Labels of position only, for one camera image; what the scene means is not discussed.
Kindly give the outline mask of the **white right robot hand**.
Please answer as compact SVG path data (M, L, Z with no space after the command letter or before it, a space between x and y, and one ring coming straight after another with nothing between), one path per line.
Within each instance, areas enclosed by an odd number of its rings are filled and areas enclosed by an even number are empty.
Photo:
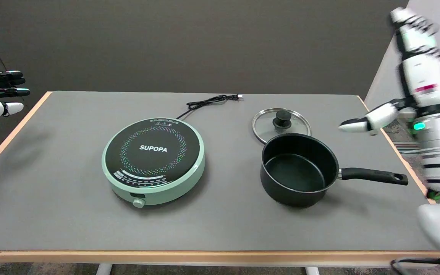
M389 21L400 53L398 75L403 96L377 106L361 118L341 122L338 128L342 132L376 135L404 108L416 113L440 113L440 48L435 40L438 25L403 7L393 9Z

